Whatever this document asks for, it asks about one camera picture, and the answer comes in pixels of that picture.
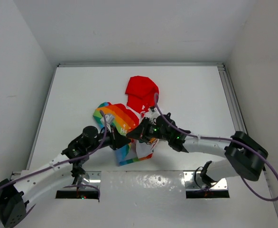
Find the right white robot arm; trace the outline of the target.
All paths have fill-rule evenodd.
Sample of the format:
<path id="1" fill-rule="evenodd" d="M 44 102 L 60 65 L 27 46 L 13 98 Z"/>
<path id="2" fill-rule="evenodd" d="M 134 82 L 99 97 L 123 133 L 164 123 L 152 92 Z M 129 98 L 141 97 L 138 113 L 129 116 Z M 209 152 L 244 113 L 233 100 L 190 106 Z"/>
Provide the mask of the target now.
<path id="1" fill-rule="evenodd" d="M 268 152 L 246 133 L 236 131 L 232 138 L 224 140 L 207 136 L 192 136 L 190 131 L 178 128 L 170 114 L 158 116 L 154 120 L 145 117 L 126 136 L 141 143 L 160 139 L 177 152 L 200 152 L 220 156 L 221 161 L 208 161 L 200 169 L 197 181 L 202 187 L 223 178 L 240 176 L 249 181 L 258 181 Z"/>

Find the metal base plate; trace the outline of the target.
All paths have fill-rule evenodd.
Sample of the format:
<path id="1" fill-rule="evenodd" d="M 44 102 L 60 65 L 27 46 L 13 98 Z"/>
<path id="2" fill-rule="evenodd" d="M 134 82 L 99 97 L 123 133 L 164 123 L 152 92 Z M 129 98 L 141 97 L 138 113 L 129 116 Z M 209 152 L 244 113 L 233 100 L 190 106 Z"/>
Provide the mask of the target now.
<path id="1" fill-rule="evenodd" d="M 198 191 L 198 190 L 228 190 L 227 180 L 225 178 L 218 182 L 212 182 L 211 187 L 208 187 L 202 182 L 200 178 L 200 171 L 184 171 L 184 185 L 186 191 Z"/>
<path id="2" fill-rule="evenodd" d="M 10 180 L 15 180 L 20 177 L 25 176 L 26 174 L 29 174 L 28 170 L 24 171 L 14 171 L 11 174 Z M 91 185 L 98 189 L 100 189 L 101 186 L 101 171 L 86 171 L 85 174 L 82 174 L 80 178 L 76 181 L 77 185 Z"/>

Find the rainbow children's hooded jacket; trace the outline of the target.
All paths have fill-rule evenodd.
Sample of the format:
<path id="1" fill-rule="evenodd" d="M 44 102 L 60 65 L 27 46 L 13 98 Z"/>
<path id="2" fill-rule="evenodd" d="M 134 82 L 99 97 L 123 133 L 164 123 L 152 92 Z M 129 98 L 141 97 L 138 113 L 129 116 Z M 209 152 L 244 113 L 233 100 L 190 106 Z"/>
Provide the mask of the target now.
<path id="1" fill-rule="evenodd" d="M 136 128 L 144 117 L 152 120 L 149 108 L 154 106 L 154 94 L 159 93 L 158 86 L 145 76 L 133 76 L 129 79 L 125 94 L 128 96 L 126 104 L 111 104 L 104 102 L 93 113 L 93 118 L 100 128 L 104 127 L 104 120 L 100 111 L 104 114 L 113 114 L 115 120 L 110 126 L 117 128 L 121 135 Z M 142 143 L 132 140 L 130 144 L 115 151 L 118 166 L 131 164 L 150 159 L 159 142 L 154 139 L 150 143 Z"/>

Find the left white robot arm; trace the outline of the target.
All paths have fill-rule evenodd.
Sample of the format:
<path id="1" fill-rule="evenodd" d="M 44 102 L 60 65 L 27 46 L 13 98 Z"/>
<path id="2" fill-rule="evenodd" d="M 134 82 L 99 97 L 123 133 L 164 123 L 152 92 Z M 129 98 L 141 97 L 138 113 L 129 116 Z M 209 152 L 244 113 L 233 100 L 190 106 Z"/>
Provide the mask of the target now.
<path id="1" fill-rule="evenodd" d="M 15 227 L 33 209 L 39 199 L 56 194 L 74 185 L 85 173 L 82 165 L 97 150 L 110 147 L 117 150 L 131 143 L 115 127 L 87 126 L 60 154 L 38 170 L 14 180 L 0 182 L 0 221 L 6 228 Z"/>

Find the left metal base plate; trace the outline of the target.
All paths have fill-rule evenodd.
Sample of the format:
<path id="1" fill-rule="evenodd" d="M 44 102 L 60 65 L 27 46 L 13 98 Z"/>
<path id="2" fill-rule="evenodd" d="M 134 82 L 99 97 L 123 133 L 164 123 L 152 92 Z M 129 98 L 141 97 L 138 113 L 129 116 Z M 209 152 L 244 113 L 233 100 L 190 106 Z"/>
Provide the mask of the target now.
<path id="1" fill-rule="evenodd" d="M 26 174 L 29 174 L 28 170 L 24 171 L 14 171 L 11 174 L 10 180 L 15 180 L 20 177 L 25 176 Z M 86 171 L 85 174 L 82 174 L 80 178 L 76 181 L 77 185 L 91 185 L 98 189 L 100 189 L 101 186 L 101 171 Z"/>

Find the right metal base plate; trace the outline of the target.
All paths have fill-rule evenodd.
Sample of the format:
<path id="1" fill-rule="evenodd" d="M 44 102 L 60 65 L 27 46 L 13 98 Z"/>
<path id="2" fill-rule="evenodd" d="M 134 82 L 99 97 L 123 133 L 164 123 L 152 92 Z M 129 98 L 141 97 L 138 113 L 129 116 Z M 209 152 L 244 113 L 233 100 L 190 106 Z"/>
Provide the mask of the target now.
<path id="1" fill-rule="evenodd" d="M 211 187 L 208 187 L 202 182 L 200 178 L 200 171 L 184 171 L 184 185 L 186 191 L 198 191 L 198 190 L 228 190 L 227 180 L 225 178 L 218 182 L 212 182 Z"/>

